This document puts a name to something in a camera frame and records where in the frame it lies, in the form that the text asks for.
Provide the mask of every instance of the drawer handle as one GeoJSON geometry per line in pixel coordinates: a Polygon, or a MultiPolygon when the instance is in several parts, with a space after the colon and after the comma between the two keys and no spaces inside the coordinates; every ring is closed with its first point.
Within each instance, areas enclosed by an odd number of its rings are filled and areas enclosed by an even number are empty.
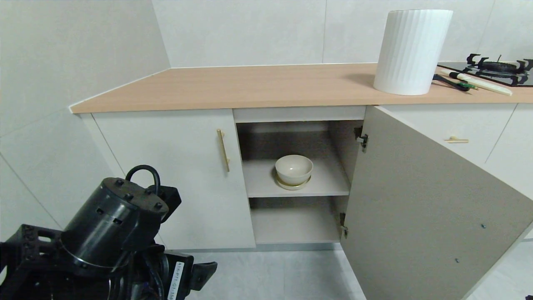
{"type": "Polygon", "coordinates": [[[222,130],[217,129],[216,133],[219,134],[219,143],[220,143],[220,149],[222,150],[222,156],[224,158],[224,162],[226,162],[226,172],[230,171],[230,159],[226,155],[226,147],[224,147],[224,132],[222,130]]]}
{"type": "Polygon", "coordinates": [[[449,139],[445,139],[444,141],[450,144],[467,144],[469,142],[467,139],[458,139],[456,136],[451,136],[449,139]]]}

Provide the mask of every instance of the white cabinet door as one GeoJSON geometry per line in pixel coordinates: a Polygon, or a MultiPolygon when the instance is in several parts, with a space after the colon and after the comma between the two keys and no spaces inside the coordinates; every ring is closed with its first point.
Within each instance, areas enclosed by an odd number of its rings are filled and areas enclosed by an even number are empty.
{"type": "Polygon", "coordinates": [[[459,300],[519,243],[533,201],[367,107],[342,248],[368,300],[459,300]]]}
{"type": "Polygon", "coordinates": [[[467,144],[446,147],[470,161],[484,163],[502,134],[516,104],[419,104],[385,105],[394,116],[417,126],[435,140],[467,139],[467,144]]]}
{"type": "MultiPolygon", "coordinates": [[[[533,198],[533,104],[518,104],[487,160],[487,169],[533,198]]],[[[533,239],[533,231],[526,238],[533,239]]]]}
{"type": "MultiPolygon", "coordinates": [[[[159,234],[168,249],[255,247],[237,130],[230,109],[94,114],[124,172],[156,168],[182,199],[159,234]],[[226,172],[217,129],[230,159],[226,172]]],[[[152,184],[139,171],[132,181],[152,184]]]]}

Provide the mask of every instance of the gas stove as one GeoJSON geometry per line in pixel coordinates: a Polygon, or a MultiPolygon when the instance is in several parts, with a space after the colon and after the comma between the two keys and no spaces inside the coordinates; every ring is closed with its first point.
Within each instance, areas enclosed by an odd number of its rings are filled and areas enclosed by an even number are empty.
{"type": "Polygon", "coordinates": [[[531,86],[533,87],[533,59],[517,60],[516,63],[487,61],[488,57],[482,57],[479,61],[474,58],[479,54],[470,54],[464,61],[440,62],[439,67],[452,69],[460,73],[469,74],[482,79],[494,81],[507,86],[531,86]]]}

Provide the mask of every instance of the white ribbed vase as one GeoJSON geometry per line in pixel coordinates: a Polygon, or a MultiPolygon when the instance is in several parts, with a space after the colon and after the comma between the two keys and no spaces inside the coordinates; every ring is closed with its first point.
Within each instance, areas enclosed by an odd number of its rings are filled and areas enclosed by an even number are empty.
{"type": "Polygon", "coordinates": [[[374,88],[399,95],[430,90],[453,11],[391,11],[381,44],[374,88]]]}

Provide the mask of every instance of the white bowl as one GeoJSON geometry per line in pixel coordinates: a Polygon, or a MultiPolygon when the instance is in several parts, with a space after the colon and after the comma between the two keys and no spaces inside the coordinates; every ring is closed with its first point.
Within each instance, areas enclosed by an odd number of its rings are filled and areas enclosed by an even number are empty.
{"type": "Polygon", "coordinates": [[[287,155],[276,162],[279,179],[286,184],[299,185],[311,177],[313,162],[305,156],[287,155]]]}

